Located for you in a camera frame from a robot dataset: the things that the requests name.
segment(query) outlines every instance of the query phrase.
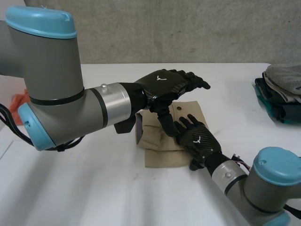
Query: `red cloth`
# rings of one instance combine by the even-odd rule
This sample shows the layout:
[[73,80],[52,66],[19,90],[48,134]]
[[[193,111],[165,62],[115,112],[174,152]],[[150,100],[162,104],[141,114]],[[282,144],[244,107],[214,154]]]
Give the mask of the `red cloth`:
[[30,98],[26,89],[24,90],[24,94],[14,95],[13,101],[11,102],[11,105],[9,107],[9,111],[11,112],[16,125],[23,125],[20,116],[18,114],[18,108],[22,104],[28,102],[30,102]]

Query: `black cable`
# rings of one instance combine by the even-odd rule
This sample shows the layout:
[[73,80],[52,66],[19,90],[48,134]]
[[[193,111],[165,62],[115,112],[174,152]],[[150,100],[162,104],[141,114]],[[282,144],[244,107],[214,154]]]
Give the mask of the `black cable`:
[[285,205],[283,207],[283,209],[285,209],[286,211],[289,211],[291,214],[293,214],[298,219],[301,219],[301,210],[297,210],[297,209],[295,209],[293,207],[290,207],[288,205]]
[[[3,115],[3,117],[0,115],[0,120],[5,124],[7,125],[10,130],[16,134],[19,138],[21,138],[23,141],[25,141],[26,143],[30,144],[33,146],[33,143],[32,143],[32,140],[27,137],[24,133],[22,133],[19,128],[17,127],[17,125],[15,124],[15,121],[13,119],[13,116],[12,114],[10,113],[10,111],[2,104],[0,104],[0,113]],[[58,152],[62,152],[66,149],[70,149],[70,148],[73,148],[75,147],[76,145],[78,145],[82,139],[84,138],[83,137],[80,137],[78,140],[71,140],[67,143],[64,143],[64,144],[61,144],[57,147],[52,147],[52,148],[49,148],[47,149],[48,151],[58,151]]]

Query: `black carbon fiber hand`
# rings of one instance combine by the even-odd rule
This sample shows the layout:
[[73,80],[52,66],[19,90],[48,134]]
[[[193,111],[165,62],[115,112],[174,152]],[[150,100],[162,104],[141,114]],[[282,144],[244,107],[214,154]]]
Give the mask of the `black carbon fiber hand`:
[[179,131],[176,142],[183,146],[185,151],[190,154],[193,160],[190,163],[191,170],[197,170],[204,167],[206,159],[215,152],[222,152],[221,146],[212,133],[199,122],[194,116],[187,116],[192,123],[184,117],[180,121],[185,125],[183,127],[177,121],[174,125]]
[[158,114],[162,129],[170,137],[177,135],[173,118],[168,107],[185,92],[196,88],[210,89],[210,85],[194,73],[165,69],[155,71],[136,81],[139,83],[147,97],[147,107],[151,112]]

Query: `robotic arm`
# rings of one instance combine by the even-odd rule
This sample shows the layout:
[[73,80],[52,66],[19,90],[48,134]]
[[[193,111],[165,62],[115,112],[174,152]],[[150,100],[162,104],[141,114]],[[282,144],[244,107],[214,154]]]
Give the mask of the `robotic arm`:
[[24,78],[31,101],[18,113],[38,150],[110,125],[117,133],[130,132],[135,113],[145,108],[156,112],[164,131],[175,136],[168,106],[185,92],[210,88],[193,73],[159,70],[134,83],[85,89],[71,14],[11,7],[6,23],[10,45],[1,46],[0,73]]
[[206,167],[212,180],[252,226],[286,226],[290,222],[284,209],[300,218],[300,211],[286,205],[301,198],[301,158],[279,147],[267,147],[256,156],[249,175],[222,154],[215,137],[192,115],[175,122],[180,134],[177,143],[193,160],[191,170]]

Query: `gray towel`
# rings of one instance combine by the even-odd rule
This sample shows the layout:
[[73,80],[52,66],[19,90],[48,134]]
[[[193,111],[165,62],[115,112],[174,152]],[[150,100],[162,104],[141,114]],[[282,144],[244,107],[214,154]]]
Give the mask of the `gray towel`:
[[298,101],[301,103],[301,96],[290,93],[283,88],[280,88],[277,84],[275,84],[271,79],[269,79],[266,73],[263,73],[263,78],[267,85],[274,91],[276,91],[287,103],[296,102]]
[[270,65],[265,73],[279,87],[301,95],[301,64]]

